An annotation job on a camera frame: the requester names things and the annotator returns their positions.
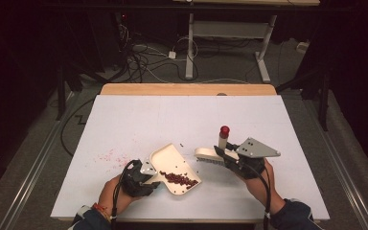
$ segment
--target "dark blue sleeve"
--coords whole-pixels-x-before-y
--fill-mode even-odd
[[[110,230],[110,223],[97,210],[82,206],[68,230]]]
[[[298,200],[285,199],[286,205],[275,215],[271,215],[271,225],[279,230],[318,230],[313,222],[311,208]]]

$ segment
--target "red bottle cap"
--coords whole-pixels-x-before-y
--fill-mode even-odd
[[[220,128],[219,137],[223,139],[227,139],[229,136],[229,127],[228,126],[222,126]]]

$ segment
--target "person's left hand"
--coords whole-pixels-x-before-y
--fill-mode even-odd
[[[113,207],[113,191],[115,190],[115,186],[118,184],[120,177],[120,175],[117,175],[116,177],[105,183],[105,185],[103,186],[103,191],[100,195],[100,199],[98,201],[98,204],[104,207],[104,210],[109,216],[111,216]],[[116,202],[116,208],[118,209],[117,215],[123,213],[123,211],[129,206],[131,202],[140,198],[141,197],[132,197],[126,194],[121,186],[118,194],[118,200]]]

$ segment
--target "floor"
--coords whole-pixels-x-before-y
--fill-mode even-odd
[[[292,80],[304,57],[296,52],[298,42],[270,44],[266,63],[271,84],[278,86]],[[196,82],[196,83],[262,83],[252,52],[258,51],[259,40],[199,40],[195,57],[196,79],[183,80],[185,64],[180,60],[162,61],[171,47],[140,44],[137,57],[147,63],[140,75],[131,62],[131,75],[115,81],[126,82]],[[185,55],[177,47],[177,59]],[[109,78],[118,70],[109,68],[99,73]],[[70,222],[50,218],[62,180],[89,116],[89,102],[101,85],[81,76],[81,92],[67,90],[67,110],[60,121],[57,95],[28,129],[28,135],[17,149],[0,180],[0,229],[66,229]],[[306,154],[314,178],[331,216],[320,222],[325,229],[368,229],[368,160],[353,132],[330,94],[328,128],[324,132],[316,119],[317,100],[304,101],[299,90],[280,93]],[[130,224],[126,229],[251,229],[250,225],[196,224]],[[262,229],[259,223],[256,229]]]

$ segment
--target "table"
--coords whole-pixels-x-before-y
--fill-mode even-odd
[[[193,0],[190,1],[192,6],[196,3],[212,3],[212,4],[240,4],[240,5],[271,5],[284,6],[291,5],[293,7],[318,6],[319,0]],[[262,48],[255,53],[255,58],[264,83],[270,83],[270,76],[265,67],[265,51],[270,41],[271,33],[274,29],[277,15],[271,15],[267,23],[251,23],[251,22],[222,22],[222,21],[195,21],[194,14],[190,13],[189,32],[188,32],[188,52],[186,62],[185,78],[190,80],[193,78],[194,66],[194,36],[218,36],[218,37],[238,37],[238,38],[262,38]]]
[[[51,217],[71,219],[83,204],[98,199],[105,181],[121,172],[126,162],[172,143],[202,182],[185,195],[173,195],[162,184],[150,197],[132,203],[119,221],[262,221],[264,206],[236,176],[194,158],[195,148],[217,144],[221,125],[232,128],[232,143],[250,135],[279,150],[282,156],[268,160],[277,172],[280,194],[308,203],[315,219],[329,219],[283,101],[271,85],[264,84],[105,85]]]

